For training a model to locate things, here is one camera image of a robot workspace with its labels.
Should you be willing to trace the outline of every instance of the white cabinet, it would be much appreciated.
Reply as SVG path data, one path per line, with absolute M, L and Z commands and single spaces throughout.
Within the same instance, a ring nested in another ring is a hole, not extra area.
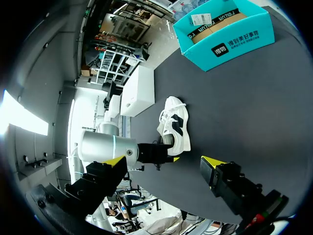
M 121 115 L 135 117 L 155 103 L 154 71 L 141 65 L 123 88 Z

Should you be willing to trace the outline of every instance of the teal box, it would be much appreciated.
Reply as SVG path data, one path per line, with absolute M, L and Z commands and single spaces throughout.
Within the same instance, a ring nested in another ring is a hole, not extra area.
M 247 17 L 214 32 L 196 44 L 192 42 L 190 33 L 200 25 L 192 24 L 191 15 L 211 13 L 211 19 L 225 19 L 231 15 L 225 13 L 234 10 L 239 10 Z M 181 53 L 203 71 L 275 42 L 269 13 L 248 0 L 210 0 L 181 18 L 173 28 Z

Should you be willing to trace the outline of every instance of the person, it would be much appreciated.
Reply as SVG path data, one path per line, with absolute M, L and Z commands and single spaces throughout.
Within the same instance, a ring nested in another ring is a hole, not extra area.
M 125 203 L 125 206 L 127 207 L 131 207 L 133 205 L 132 200 L 141 201 L 145 199 L 145 197 L 139 197 L 137 195 L 132 195 L 132 194 L 126 194 L 126 195 L 123 195 L 122 197 L 124 198 L 124 203 Z M 149 207 L 149 204 L 146 204 L 146 205 L 141 205 L 138 207 L 131 208 L 130 211 L 133 215 L 137 215 L 137 212 L 139 210 L 145 209 L 145 208 L 151 210 L 151 208 Z
M 141 200 L 145 199 L 145 197 L 139 197 L 137 195 L 132 195 L 132 194 L 123 195 L 122 197 L 124 198 L 124 203 L 125 203 L 125 206 L 127 206 L 127 207 L 131 207 L 133 205 L 132 200 L 141 201 Z M 146 204 L 146 205 L 131 208 L 130 213 L 132 213 L 133 215 L 137 215 L 137 212 L 139 210 L 145 209 L 145 208 L 151 210 L 149 205 Z M 115 207 L 114 209 L 112 209 L 112 207 L 106 208 L 106 214 L 107 214 L 107 216 L 114 216 L 118 220 L 125 220 L 123 217 L 123 214 L 121 213 L 121 211 L 117 207 Z
M 113 209 L 112 207 L 109 206 L 109 208 L 106 208 L 105 210 L 107 216 L 114 216 L 118 220 L 125 220 L 121 211 L 117 207 Z

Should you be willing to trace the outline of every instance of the white box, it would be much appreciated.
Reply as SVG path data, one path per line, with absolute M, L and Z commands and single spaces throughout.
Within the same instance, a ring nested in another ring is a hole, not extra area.
M 138 65 L 123 88 L 121 115 L 135 117 L 154 103 L 154 71 Z
M 109 117 L 115 118 L 116 115 L 119 114 L 120 103 L 121 103 L 121 96 L 115 95 L 115 94 L 112 95 L 112 98 L 109 103 L 109 110 L 107 111 Z

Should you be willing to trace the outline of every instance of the wall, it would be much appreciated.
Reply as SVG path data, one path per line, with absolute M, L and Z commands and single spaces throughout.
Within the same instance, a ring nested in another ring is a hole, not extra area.
M 49 17 L 29 35 L 15 58 L 11 83 L 6 89 L 15 99 L 21 96 L 21 105 L 49 124 L 47 136 L 12 125 L 6 132 L 6 155 L 22 193 L 40 183 L 57 185 L 61 184 L 60 181 L 57 182 L 57 178 L 69 178 L 68 164 L 64 157 L 67 154 L 67 122 L 70 109 L 67 101 L 73 99 L 75 89 L 73 82 L 64 84 L 64 81 L 77 78 L 75 37 L 79 34 L 82 9 L 86 5 L 87 2 L 75 0 L 59 2 L 53 6 Z M 66 33 L 65 30 L 71 30 L 71 33 Z M 49 43 L 47 48 L 43 48 L 45 43 Z M 67 96 L 59 97 L 61 90 L 66 91 L 64 94 Z M 23 155 L 27 155 L 31 162 L 35 157 L 37 160 L 42 159 L 44 152 L 48 153 L 46 167 L 33 169 L 25 166 Z M 60 167 L 57 176 L 54 169 L 62 163 L 59 158 L 63 158 L 66 165 Z

